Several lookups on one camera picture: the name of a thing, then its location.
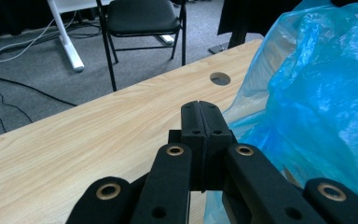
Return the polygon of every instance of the gray carpet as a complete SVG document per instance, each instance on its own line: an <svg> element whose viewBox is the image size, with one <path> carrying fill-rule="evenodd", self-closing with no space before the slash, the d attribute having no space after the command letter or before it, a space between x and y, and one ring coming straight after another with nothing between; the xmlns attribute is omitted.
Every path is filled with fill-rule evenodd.
<svg viewBox="0 0 358 224"><path fill-rule="evenodd" d="M187 8L187 44L186 63L193 63L211 56L208 48L228 42L230 34L217 35L223 0L197 1L188 3ZM27 31L18 36L0 37L0 48L36 38L43 29ZM49 28L48 33L56 31ZM93 27L84 27L70 32L74 34L94 34ZM248 34L247 41L262 38L261 35ZM112 92L110 77L103 51L103 39L100 35L76 39L72 41L80 58L85 64L85 70L76 73L59 39L53 39L43 44L27 49L19 58L0 63L0 77L17 81L38 90L51 94L64 101L80 105ZM114 38L117 48L126 46L144 46L158 44L157 37L148 38ZM114 70L119 90L133 84L165 73L181 65L181 36L179 38L175 58L170 60L171 49L149 49L137 51L121 51L117 54L119 63L114 64ZM19 54L15 51L0 55L4 60ZM0 80L0 119L6 132L18 129L31 121L55 115L70 109L70 105L60 103L47 96L23 86ZM20 112L15 105L25 112L29 118ZM0 134L4 133L0 122Z"/></svg>

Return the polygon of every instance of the wooden table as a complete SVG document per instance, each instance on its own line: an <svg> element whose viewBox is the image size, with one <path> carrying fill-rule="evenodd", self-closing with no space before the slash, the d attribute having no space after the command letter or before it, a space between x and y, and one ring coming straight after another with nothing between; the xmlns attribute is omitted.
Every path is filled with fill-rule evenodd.
<svg viewBox="0 0 358 224"><path fill-rule="evenodd" d="M0 135L0 223L64 223L95 180L132 182L147 173L180 107L230 106L260 41L226 50L47 119ZM218 86L211 73L231 82ZM205 195L192 193L190 223L203 220Z"/></svg>

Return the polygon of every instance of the desk leg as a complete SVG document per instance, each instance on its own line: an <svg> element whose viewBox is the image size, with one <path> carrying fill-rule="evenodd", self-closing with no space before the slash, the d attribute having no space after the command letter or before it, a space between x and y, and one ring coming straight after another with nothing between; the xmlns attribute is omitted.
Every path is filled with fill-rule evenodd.
<svg viewBox="0 0 358 224"><path fill-rule="evenodd" d="M65 27L63 26L61 15L58 12L57 6L54 0L48 0L48 5L50 7L51 13L53 14L54 20L57 23L58 30L60 31L60 40L65 49L66 54L68 55L69 60L71 61L72 67L76 72L81 72L84 69L84 64L82 63L77 51L72 44L71 39L65 31Z"/></svg>

